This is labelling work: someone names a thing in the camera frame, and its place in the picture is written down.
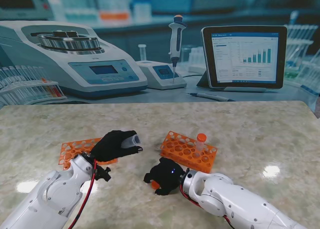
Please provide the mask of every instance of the marble countertop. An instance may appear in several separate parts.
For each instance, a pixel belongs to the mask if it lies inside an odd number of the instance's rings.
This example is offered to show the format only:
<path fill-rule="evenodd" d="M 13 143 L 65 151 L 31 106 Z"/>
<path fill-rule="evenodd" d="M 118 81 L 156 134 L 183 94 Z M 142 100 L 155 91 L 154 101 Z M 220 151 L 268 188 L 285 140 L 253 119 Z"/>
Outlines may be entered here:
<path fill-rule="evenodd" d="M 170 130 L 191 138 L 205 133 L 218 147 L 211 172 L 227 175 L 309 229 L 320 225 L 320 126 L 299 101 L 5 106 L 0 224 L 42 176 L 62 170 L 62 143 L 111 130 L 136 130 L 144 151 L 110 165 L 112 179 L 95 182 L 75 229 L 230 228 L 178 191 L 158 196 L 143 182 Z"/>

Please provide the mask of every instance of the pipette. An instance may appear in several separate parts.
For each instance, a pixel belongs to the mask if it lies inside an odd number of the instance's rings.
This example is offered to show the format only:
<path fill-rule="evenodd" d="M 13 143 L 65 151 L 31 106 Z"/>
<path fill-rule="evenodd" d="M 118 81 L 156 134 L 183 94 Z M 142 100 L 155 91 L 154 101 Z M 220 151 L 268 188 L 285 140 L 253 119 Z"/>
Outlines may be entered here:
<path fill-rule="evenodd" d="M 173 67 L 173 84 L 175 83 L 176 66 L 180 58 L 182 31 L 187 28 L 187 24 L 183 23 L 182 20 L 182 15 L 176 15 L 173 18 L 173 23 L 169 24 L 169 27 L 172 29 L 169 55 Z"/>

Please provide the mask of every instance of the bar chart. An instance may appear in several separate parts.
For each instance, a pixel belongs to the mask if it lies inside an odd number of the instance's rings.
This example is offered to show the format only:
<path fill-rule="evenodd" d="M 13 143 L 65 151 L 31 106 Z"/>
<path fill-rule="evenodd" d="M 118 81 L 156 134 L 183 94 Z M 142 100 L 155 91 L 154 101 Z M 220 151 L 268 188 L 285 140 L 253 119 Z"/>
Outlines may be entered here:
<path fill-rule="evenodd" d="M 271 48 L 257 50 L 252 56 L 244 57 L 244 63 L 271 63 Z"/>

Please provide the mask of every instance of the small vial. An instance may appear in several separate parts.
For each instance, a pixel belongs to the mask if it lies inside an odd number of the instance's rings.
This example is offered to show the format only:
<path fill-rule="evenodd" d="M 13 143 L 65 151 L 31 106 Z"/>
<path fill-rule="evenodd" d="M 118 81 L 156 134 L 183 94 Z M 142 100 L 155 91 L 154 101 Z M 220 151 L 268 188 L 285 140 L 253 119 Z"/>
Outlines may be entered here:
<path fill-rule="evenodd" d="M 134 146 L 138 146 L 139 144 L 141 144 L 140 138 L 137 134 L 135 134 L 125 139 L 121 144 L 121 148 L 131 148 Z"/>
<path fill-rule="evenodd" d="M 139 44 L 138 45 L 140 49 L 140 61 L 146 61 L 147 60 L 147 53 L 146 53 L 146 44 Z"/>
<path fill-rule="evenodd" d="M 198 136 L 196 137 L 196 144 L 195 148 L 202 152 L 205 146 L 205 141 L 207 140 L 207 136 L 203 133 L 199 133 Z"/>

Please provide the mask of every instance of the white device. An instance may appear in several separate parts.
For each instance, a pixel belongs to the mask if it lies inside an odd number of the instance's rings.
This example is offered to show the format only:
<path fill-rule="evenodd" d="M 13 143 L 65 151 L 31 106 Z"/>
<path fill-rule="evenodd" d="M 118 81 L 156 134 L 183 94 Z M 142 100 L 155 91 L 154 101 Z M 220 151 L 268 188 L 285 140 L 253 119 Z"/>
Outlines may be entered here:
<path fill-rule="evenodd" d="M 0 0 L 0 20 L 47 20 L 53 17 L 48 0 Z"/>
<path fill-rule="evenodd" d="M 91 180 L 93 166 L 81 155 L 64 171 L 47 174 L 0 225 L 0 229 L 62 229 Z"/>
<path fill-rule="evenodd" d="M 69 94 L 96 98 L 147 88 L 147 78 L 134 59 L 101 40 L 88 26 L 57 21 L 0 21 L 1 48 L 2 64 L 43 67 Z"/>
<path fill-rule="evenodd" d="M 173 74 L 176 73 L 177 62 L 180 58 L 182 31 L 187 27 L 182 20 L 182 15 L 176 15 L 173 18 L 173 23 L 169 24 L 169 27 L 172 29 L 169 55 L 172 61 Z"/>
<path fill-rule="evenodd" d="M 172 66 L 168 63 L 142 60 L 137 61 L 137 64 L 147 78 L 148 88 L 165 90 L 187 86 L 184 78 L 177 72 L 174 73 Z"/>
<path fill-rule="evenodd" d="M 265 199 L 220 173 L 190 170 L 183 191 L 208 213 L 227 216 L 234 229 L 306 229 Z"/>

